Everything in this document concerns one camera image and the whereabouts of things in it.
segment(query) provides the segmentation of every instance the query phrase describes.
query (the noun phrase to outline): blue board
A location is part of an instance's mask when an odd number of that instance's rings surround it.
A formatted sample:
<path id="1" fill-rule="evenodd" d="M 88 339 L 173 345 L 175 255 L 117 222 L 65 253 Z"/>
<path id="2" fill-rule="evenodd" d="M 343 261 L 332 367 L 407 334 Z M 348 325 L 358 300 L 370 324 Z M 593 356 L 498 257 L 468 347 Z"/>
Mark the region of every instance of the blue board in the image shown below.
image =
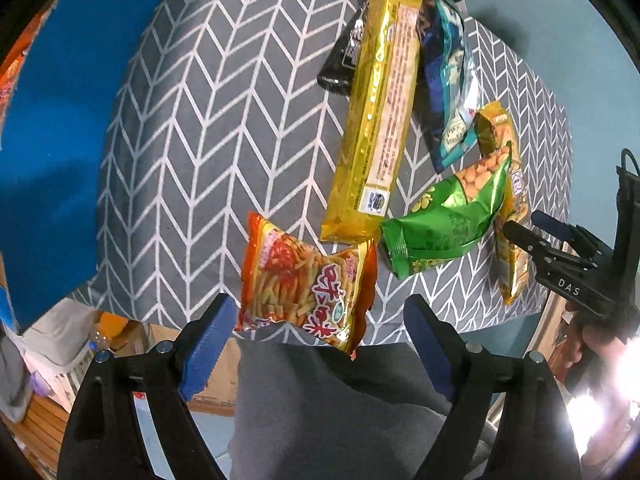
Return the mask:
<path id="1" fill-rule="evenodd" d="M 0 139 L 0 317 L 16 332 L 95 274 L 103 137 L 161 1 L 60 0 L 27 56 Z"/>

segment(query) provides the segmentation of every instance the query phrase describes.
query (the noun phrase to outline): chevron pattern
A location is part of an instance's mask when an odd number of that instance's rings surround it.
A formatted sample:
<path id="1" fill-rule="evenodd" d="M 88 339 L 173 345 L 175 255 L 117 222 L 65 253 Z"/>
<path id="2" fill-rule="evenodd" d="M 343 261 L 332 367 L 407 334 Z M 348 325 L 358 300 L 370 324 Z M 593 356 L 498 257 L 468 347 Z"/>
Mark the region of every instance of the chevron pattern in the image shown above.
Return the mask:
<path id="1" fill-rule="evenodd" d="M 236 299 L 246 218 L 256 210 L 323 251 L 318 233 L 348 101 L 316 75 L 356 0 L 165 0 L 142 35 L 105 137 L 97 275 L 74 296 L 181 328 L 219 291 Z M 503 42 L 466 30 L 484 102 L 500 99 L 521 136 L 532 209 L 568 217 L 571 138 L 564 110 Z M 479 157 L 475 148 L 455 170 Z M 402 216 L 434 174 L 412 124 L 389 216 Z M 380 254 L 366 344 L 407 340 L 401 307 L 423 294 L 459 332 L 540 309 L 533 282 L 505 309 L 493 235 L 446 266 L 404 282 Z M 317 344 L 286 324 L 241 336 Z"/>

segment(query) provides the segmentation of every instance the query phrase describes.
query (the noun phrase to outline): yellow cracker package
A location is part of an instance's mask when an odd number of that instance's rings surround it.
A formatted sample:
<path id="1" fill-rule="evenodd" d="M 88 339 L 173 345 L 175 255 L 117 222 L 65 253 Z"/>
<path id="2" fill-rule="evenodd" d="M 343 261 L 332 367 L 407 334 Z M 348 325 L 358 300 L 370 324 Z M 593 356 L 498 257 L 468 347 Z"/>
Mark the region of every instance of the yellow cracker package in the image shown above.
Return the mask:
<path id="1" fill-rule="evenodd" d="M 529 255 L 508 241 L 502 226 L 509 220 L 529 221 L 527 190 L 518 150 L 518 134 L 508 111 L 498 101 L 488 104 L 476 114 L 476 134 L 483 155 L 507 145 L 511 141 L 511 169 L 504 188 L 504 202 L 495 217 L 496 251 L 500 269 L 500 292 L 505 304 L 515 300 L 529 279 Z"/>
<path id="2" fill-rule="evenodd" d="M 385 217 L 414 103 L 421 3 L 369 0 L 322 240 L 361 242 Z"/>
<path id="3" fill-rule="evenodd" d="M 366 330 L 377 265 L 371 239 L 325 256 L 250 213 L 236 330 L 289 321 L 351 354 Z"/>

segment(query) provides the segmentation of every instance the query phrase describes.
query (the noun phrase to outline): blue snack bag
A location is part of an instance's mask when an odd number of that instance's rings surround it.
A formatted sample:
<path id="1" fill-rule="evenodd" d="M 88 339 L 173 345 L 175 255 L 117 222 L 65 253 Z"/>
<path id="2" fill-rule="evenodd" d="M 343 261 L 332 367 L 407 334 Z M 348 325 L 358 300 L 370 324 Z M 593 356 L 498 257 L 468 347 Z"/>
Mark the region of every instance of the blue snack bag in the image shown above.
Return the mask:
<path id="1" fill-rule="evenodd" d="M 422 1 L 417 29 L 429 101 L 423 126 L 437 173 L 477 140 L 472 123 L 480 105 L 480 85 L 463 23 L 453 0 Z"/>

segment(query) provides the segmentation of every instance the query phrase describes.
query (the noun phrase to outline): green snack bag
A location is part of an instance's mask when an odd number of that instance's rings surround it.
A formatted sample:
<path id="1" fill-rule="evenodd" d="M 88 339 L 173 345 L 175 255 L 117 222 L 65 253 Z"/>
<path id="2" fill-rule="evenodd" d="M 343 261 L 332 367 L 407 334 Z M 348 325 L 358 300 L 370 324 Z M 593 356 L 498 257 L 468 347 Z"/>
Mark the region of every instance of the green snack bag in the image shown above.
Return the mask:
<path id="1" fill-rule="evenodd" d="M 404 280 L 468 253 L 502 205 L 510 166 L 507 145 L 429 188 L 406 216 L 383 222 L 394 274 Z"/>

